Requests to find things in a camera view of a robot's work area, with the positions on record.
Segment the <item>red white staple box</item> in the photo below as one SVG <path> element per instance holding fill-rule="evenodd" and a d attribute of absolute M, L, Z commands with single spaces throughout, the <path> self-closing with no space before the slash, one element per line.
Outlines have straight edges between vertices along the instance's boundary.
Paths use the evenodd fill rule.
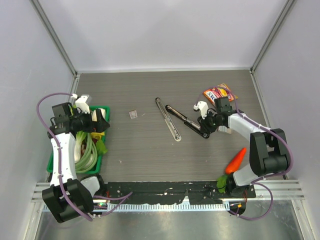
<path fill-rule="evenodd" d="M 136 110 L 132 110 L 129 112 L 129 116 L 131 119 L 135 119 L 138 117 L 137 111 Z"/>

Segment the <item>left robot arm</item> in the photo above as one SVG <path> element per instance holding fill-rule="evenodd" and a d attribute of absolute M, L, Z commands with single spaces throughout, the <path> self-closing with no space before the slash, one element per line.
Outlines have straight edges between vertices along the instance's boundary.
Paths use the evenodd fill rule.
<path fill-rule="evenodd" d="M 52 144 L 53 170 L 50 186 L 42 191 L 42 199 L 56 221 L 64 223 L 94 210 L 93 198 L 100 200 L 107 192 L 97 171 L 78 180 L 78 174 L 91 173 L 100 166 L 105 148 L 105 131 L 110 127 L 107 106 L 89 106 L 89 95 L 82 95 L 74 104 L 52 107 L 51 125 L 46 126 Z"/>

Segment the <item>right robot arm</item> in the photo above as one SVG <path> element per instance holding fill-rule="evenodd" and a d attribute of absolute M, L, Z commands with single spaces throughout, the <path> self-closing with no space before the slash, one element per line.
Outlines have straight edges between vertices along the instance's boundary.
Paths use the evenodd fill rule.
<path fill-rule="evenodd" d="M 193 109 L 200 113 L 197 121 L 201 133 L 210 135 L 219 127 L 226 127 L 249 141 L 249 163 L 226 178 L 225 191 L 230 197 L 238 197 L 264 177 L 282 175 L 290 169 L 292 153 L 282 129 L 270 129 L 253 121 L 233 109 L 227 97 L 215 99 L 214 110 L 205 101 L 198 101 Z"/>

